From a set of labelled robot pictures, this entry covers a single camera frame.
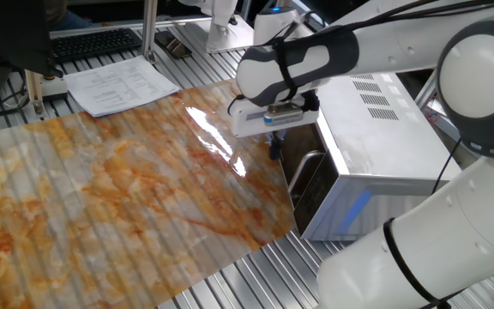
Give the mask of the white Franka Hand gripper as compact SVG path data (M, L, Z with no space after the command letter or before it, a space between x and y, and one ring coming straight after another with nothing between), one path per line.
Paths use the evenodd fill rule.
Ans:
M247 137L313 124L318 119L319 106L310 110L304 107L305 103L304 99L297 97L287 102L257 106L243 96L238 96L229 104L232 133L235 137ZM285 132L272 132L269 135L269 158L272 161L281 159L284 137Z

